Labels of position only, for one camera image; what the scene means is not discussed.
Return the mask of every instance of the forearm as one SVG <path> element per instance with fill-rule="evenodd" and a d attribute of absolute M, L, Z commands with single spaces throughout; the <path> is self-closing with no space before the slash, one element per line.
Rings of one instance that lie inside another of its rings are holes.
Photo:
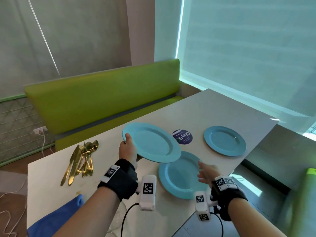
<path fill-rule="evenodd" d="M 286 237 L 244 199 L 233 199 L 228 214 L 240 237 Z"/>
<path fill-rule="evenodd" d="M 119 204 L 114 191 L 100 187 L 53 237 L 104 237 Z"/>

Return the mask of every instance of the green cushion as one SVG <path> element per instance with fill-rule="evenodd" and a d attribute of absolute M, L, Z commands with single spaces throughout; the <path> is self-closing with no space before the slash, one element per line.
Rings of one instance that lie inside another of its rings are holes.
<path fill-rule="evenodd" d="M 71 145 L 74 145 L 76 143 L 84 141 L 84 140 L 86 140 L 86 139 L 88 139 L 90 137 L 93 137 L 93 136 L 98 135 L 98 134 L 100 134 L 102 132 L 108 131 L 108 130 L 114 128 L 114 127 L 122 125 L 122 124 L 124 124 L 126 122 L 129 122 L 131 120 L 139 118 L 139 117 L 141 117 L 143 115 L 146 115 L 146 114 L 148 114 L 150 112 L 158 110 L 158 109 L 160 109 L 162 107 L 168 106 L 168 105 L 170 105 L 172 103 L 175 103 L 175 102 L 177 102 L 179 100 L 182 100 L 182 99 L 183 99 L 183 97 L 176 96 L 176 97 L 164 100 L 162 102 L 150 105 L 150 106 L 145 107 L 143 109 L 140 109 L 138 111 L 134 111 L 132 113 L 126 114 L 126 115 L 118 117 L 116 119 L 107 121 L 105 123 L 96 125 L 94 127 L 85 129 L 83 131 L 74 133 L 74 134 L 69 135 L 69 136 L 66 136 L 66 137 L 64 137 L 62 139 L 59 139 L 59 140 L 57 140 L 55 142 L 55 148 L 56 148 L 57 151 L 62 150 L 62 149 L 67 148 L 67 147 L 69 147 Z"/>
<path fill-rule="evenodd" d="M 179 91 L 179 59 L 25 86 L 48 130 L 64 133 Z"/>
<path fill-rule="evenodd" d="M 316 236 L 316 169 L 310 168 L 294 203 L 290 237 Z"/>

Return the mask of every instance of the white curtain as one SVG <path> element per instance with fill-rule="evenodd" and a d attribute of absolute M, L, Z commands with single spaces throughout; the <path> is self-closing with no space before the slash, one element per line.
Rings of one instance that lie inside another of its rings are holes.
<path fill-rule="evenodd" d="M 182 81 L 314 131 L 316 0 L 184 0 L 182 11 Z"/>

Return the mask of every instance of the white table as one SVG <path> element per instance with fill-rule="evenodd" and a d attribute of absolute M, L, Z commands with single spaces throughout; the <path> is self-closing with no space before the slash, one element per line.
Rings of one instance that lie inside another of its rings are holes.
<path fill-rule="evenodd" d="M 151 123 L 170 134 L 177 129 L 191 132 L 193 141 L 180 145 L 181 149 L 195 154 L 205 163 L 217 165 L 223 175 L 228 175 L 277 124 L 277 121 L 271 118 L 208 89 L 131 122 Z M 28 165 L 27 228 L 78 194 L 83 194 L 87 200 L 94 193 L 101 176 L 118 159 L 122 130 L 126 124 L 88 139 L 91 142 L 98 140 L 100 144 L 99 149 L 93 153 L 94 175 L 85 178 L 77 176 L 71 186 L 67 183 L 60 186 L 60 182 L 77 144 Z M 212 151 L 205 143 L 203 133 L 206 128 L 214 125 L 237 131 L 246 141 L 245 154 L 228 158 Z M 138 179 L 146 174 L 158 176 L 158 166 L 158 163 L 141 159 L 138 162 Z M 124 202 L 128 208 L 138 202 L 138 196 L 133 195 Z M 133 207 L 124 223 L 124 237 L 170 237 L 194 211 L 194 201 L 172 196 L 158 180 L 156 210 L 145 212 Z"/>

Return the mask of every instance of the hand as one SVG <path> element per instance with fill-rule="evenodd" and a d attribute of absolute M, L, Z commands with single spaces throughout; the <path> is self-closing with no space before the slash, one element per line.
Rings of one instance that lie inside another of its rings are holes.
<path fill-rule="evenodd" d="M 217 166 L 207 165 L 201 161 L 198 161 L 197 163 L 200 168 L 199 174 L 197 175 L 199 177 L 199 182 L 208 184 L 210 188 L 212 188 L 212 181 L 214 181 L 217 176 L 221 175 Z"/>
<path fill-rule="evenodd" d="M 137 150 L 129 133 L 125 134 L 126 143 L 121 142 L 118 149 L 118 158 L 128 160 L 137 169 Z"/>

